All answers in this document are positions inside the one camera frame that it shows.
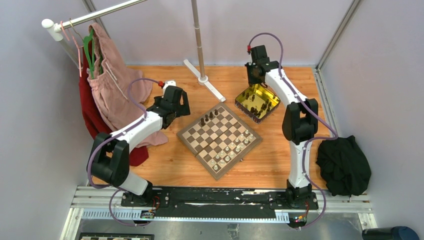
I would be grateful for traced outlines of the wooden chess board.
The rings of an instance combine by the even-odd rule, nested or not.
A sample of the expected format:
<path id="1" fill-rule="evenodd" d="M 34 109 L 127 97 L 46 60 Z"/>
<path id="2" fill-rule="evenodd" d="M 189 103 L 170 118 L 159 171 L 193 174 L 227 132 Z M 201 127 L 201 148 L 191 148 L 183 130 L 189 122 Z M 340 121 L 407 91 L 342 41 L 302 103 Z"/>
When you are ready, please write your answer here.
<path id="1" fill-rule="evenodd" d="M 201 118 L 210 112 L 213 119 L 201 126 Z M 224 176 L 263 140 L 224 103 L 218 103 L 176 135 L 215 180 Z"/>

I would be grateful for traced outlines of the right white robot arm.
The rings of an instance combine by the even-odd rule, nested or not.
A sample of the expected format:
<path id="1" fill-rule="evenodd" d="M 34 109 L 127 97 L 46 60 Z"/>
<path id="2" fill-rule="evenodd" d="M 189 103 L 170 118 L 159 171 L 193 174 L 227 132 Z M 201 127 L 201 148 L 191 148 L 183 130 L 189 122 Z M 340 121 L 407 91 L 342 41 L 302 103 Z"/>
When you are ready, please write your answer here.
<path id="1" fill-rule="evenodd" d="M 318 131 L 318 102 L 308 99 L 286 76 L 278 61 L 270 61 L 266 47 L 248 47 L 248 83 L 270 87 L 285 106 L 282 133 L 290 146 L 290 173 L 285 190 L 286 204 L 298 209 L 312 195 L 308 180 L 311 146 L 307 143 Z"/>

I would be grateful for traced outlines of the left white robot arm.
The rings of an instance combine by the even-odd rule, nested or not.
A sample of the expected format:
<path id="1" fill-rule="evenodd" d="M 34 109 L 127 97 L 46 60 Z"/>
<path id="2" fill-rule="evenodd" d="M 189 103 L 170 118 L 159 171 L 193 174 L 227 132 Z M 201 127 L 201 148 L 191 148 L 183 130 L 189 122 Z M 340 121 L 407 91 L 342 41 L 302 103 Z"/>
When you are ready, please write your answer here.
<path id="1" fill-rule="evenodd" d="M 87 174 L 108 185 L 129 193 L 140 206 L 149 206 L 153 199 L 153 184 L 130 171 L 131 151 L 148 136 L 181 116 L 190 115 L 187 93 L 174 80 L 162 84 L 163 95 L 156 96 L 146 115 L 139 117 L 113 133 L 99 133 L 93 142 Z"/>

